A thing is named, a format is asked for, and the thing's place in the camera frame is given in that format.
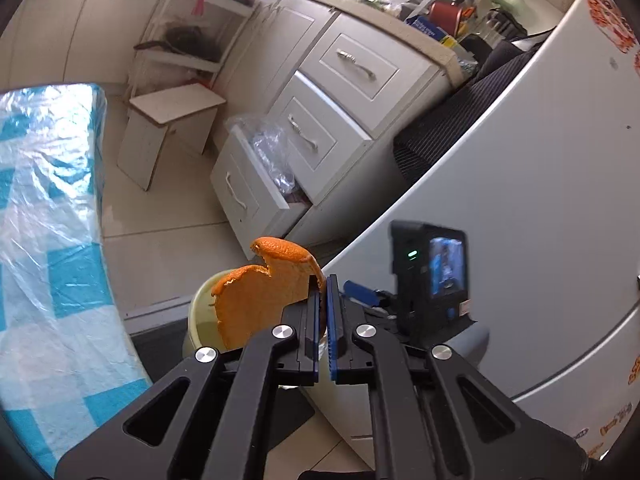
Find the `yellow trash bin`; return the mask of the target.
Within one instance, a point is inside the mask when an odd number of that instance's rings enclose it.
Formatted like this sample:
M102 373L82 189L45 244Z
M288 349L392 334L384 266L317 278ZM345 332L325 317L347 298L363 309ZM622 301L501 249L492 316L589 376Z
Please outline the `yellow trash bin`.
M228 274L235 276L239 272L240 269L221 271L212 276L198 289L191 301L188 317L186 318L188 330L182 346L183 356L188 356L201 347L215 347L220 352L228 350L218 332L213 289L218 282L224 281Z

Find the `blue box on counter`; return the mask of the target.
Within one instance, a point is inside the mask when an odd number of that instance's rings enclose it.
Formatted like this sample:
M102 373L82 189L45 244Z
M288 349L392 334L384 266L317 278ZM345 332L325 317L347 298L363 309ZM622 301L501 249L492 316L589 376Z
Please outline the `blue box on counter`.
M465 50L461 44L450 36L448 32L445 32L442 28L432 23L424 15L416 15L412 18L407 18L405 23L409 26L417 29L422 34L431 37L435 41L439 42L443 46L453 50L457 55L458 62L464 70L476 70L480 64L472 53Z

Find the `clear plastic bag in drawer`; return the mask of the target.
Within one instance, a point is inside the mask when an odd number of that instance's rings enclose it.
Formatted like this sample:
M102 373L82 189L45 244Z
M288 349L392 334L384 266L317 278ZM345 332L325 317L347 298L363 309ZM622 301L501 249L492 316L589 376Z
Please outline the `clear plastic bag in drawer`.
M288 163L288 134L264 114L245 113L227 118L228 133L239 133L250 144L268 176L286 197L296 190L294 172Z

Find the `black pan on rack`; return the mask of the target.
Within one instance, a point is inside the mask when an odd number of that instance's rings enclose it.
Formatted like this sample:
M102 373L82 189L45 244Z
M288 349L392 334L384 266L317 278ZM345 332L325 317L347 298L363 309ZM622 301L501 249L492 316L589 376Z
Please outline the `black pan on rack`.
M206 35L198 26L169 27L162 39L143 41L134 46L135 51L160 49L164 52L189 55L208 62L217 63L222 51L211 36Z

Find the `open white drawer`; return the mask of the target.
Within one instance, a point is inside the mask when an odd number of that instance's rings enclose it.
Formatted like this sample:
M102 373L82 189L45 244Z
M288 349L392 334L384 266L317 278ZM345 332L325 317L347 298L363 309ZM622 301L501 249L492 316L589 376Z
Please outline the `open white drawer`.
M281 193L238 126L224 142L210 182L248 260L255 257L255 238L286 237L310 208L304 193Z

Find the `white refrigerator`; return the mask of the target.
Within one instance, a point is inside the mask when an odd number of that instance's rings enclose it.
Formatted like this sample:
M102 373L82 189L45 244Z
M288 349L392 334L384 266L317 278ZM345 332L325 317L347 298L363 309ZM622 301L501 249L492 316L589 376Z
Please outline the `white refrigerator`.
M393 290L390 222L465 232L480 372L592 458L639 408L639 37L575 0L498 99L326 265Z

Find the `orange peel piece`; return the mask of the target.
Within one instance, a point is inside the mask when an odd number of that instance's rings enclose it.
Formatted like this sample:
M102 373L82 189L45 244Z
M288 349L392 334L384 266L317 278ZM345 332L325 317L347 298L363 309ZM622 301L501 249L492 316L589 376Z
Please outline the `orange peel piece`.
M250 249L264 262L234 269L212 288L218 334L228 350L245 346L251 336L276 325L285 307L307 299L311 278L326 288L326 277L306 248L263 236Z

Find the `blue checkered plastic tablecloth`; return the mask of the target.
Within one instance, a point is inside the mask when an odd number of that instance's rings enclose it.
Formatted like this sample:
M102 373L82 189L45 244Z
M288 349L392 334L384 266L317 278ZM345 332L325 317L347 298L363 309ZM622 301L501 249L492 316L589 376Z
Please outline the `blue checkered plastic tablecloth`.
M94 84L1 98L1 411L46 474L151 383L102 252L106 108Z

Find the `small white stool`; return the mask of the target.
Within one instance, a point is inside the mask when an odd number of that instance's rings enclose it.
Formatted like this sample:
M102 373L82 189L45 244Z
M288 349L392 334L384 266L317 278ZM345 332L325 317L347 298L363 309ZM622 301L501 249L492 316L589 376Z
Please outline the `small white stool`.
M147 191L168 133L175 133L196 154L205 150L210 129L226 99L202 84L186 84L135 96L117 166Z

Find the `red pot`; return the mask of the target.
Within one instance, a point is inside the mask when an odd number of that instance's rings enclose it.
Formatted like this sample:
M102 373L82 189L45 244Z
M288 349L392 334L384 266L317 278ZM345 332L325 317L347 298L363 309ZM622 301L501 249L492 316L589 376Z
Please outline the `red pot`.
M428 19L448 35L458 38L468 31L468 21L474 16L475 6L436 1L432 4Z

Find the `white shelf rack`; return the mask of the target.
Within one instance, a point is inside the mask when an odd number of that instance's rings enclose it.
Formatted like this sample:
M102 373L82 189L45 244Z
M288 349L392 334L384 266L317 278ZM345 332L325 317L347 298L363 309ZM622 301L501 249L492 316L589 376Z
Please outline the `white shelf rack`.
M212 84L258 0L160 0L128 76L132 96L201 77Z

